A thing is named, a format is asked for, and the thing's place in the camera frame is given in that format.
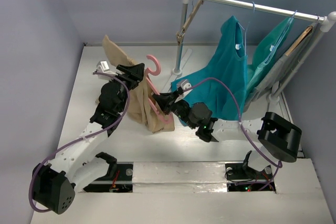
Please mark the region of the pink plastic hanger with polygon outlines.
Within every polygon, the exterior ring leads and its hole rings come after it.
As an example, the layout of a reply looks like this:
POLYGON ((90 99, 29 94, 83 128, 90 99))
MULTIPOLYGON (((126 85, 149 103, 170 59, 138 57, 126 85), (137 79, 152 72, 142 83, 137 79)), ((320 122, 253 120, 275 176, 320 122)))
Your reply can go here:
MULTIPOLYGON (((153 55, 147 55, 146 58, 148 60, 151 60, 155 64, 155 67, 156 67, 155 70, 152 70, 150 67, 147 67, 145 69, 144 75, 146 77, 146 82, 149 85, 149 87, 151 88, 153 94, 159 94, 159 92, 156 89, 156 87, 154 86, 153 82, 150 80, 149 75, 151 74, 153 76, 158 76, 161 73, 161 65, 160 65, 159 61, 153 55)), ((148 102, 150 104, 150 107, 155 112, 156 116, 159 118, 159 120, 161 122, 163 122, 164 124, 169 124, 169 123, 173 122, 173 116, 171 114, 169 114, 168 118, 166 119, 165 115, 163 115, 162 113, 159 112, 158 108, 155 106, 151 97, 152 97, 152 95, 149 96, 148 102)))

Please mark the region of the beige t shirt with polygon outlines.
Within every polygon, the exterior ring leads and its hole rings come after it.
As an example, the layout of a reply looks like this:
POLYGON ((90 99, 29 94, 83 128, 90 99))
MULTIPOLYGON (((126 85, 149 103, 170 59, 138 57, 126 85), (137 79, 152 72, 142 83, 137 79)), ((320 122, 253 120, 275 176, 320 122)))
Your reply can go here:
MULTIPOLYGON (((111 65, 129 67, 138 64, 112 42, 107 35, 102 40, 102 46, 111 65)), ((153 89, 146 80, 142 80, 134 90, 130 91, 130 105, 127 110, 129 117, 140 124, 144 124, 152 133, 174 131, 173 117, 162 113, 158 104, 151 97, 152 92, 153 89)))

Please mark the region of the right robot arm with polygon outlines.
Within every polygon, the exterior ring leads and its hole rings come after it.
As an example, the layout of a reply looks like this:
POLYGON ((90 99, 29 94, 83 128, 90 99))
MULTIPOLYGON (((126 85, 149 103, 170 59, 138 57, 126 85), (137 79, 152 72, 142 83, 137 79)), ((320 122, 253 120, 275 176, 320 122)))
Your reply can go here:
POLYGON ((245 138, 253 148, 241 166, 248 178, 255 177, 269 165, 281 168, 283 163, 294 163, 298 158, 302 130, 277 113, 266 112, 262 118, 250 121, 227 121, 214 117, 203 102, 189 105, 181 89, 154 94, 153 99, 164 114, 176 115, 204 142, 245 138))

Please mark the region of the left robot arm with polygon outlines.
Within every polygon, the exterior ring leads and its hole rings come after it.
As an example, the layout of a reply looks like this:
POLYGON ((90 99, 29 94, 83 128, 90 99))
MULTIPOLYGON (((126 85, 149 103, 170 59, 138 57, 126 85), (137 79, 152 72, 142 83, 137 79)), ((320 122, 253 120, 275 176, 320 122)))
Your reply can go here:
POLYGON ((98 152, 97 146, 108 139, 125 116, 130 104, 130 91, 144 78, 143 63, 117 65, 117 73, 96 70, 105 76, 99 103, 80 136, 54 151, 33 170, 28 200, 36 212, 64 213, 76 193, 98 178, 111 179, 116 174, 117 160, 98 152))

